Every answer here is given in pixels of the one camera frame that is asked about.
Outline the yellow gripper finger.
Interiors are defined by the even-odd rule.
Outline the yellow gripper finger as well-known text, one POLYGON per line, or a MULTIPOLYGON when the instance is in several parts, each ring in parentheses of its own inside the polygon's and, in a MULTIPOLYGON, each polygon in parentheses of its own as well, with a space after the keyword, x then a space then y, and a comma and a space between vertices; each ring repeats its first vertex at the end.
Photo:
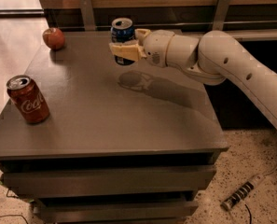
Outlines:
POLYGON ((150 33, 151 31, 149 29, 138 28, 135 30, 135 38, 139 43, 142 43, 150 33))
POLYGON ((137 41, 110 43, 109 48, 113 55, 134 62, 138 62, 146 57, 144 47, 140 46, 137 41))

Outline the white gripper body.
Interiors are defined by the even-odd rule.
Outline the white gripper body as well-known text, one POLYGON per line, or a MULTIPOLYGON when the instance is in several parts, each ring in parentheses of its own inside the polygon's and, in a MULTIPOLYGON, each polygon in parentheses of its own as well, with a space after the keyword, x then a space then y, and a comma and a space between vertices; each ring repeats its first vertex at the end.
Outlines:
POLYGON ((166 56, 169 43, 174 37, 174 32, 157 30, 151 32, 144 40, 146 60, 154 66, 166 67, 166 56))

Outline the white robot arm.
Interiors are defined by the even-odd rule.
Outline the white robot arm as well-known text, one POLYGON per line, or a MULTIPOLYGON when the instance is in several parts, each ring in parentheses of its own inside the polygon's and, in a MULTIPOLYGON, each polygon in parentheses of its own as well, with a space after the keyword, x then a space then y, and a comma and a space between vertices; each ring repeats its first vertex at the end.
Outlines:
POLYGON ((277 74, 231 35, 211 31, 196 38, 166 30, 137 29, 133 40, 111 42, 109 48, 115 56, 175 68, 206 85, 218 85, 227 79, 277 130, 277 74))

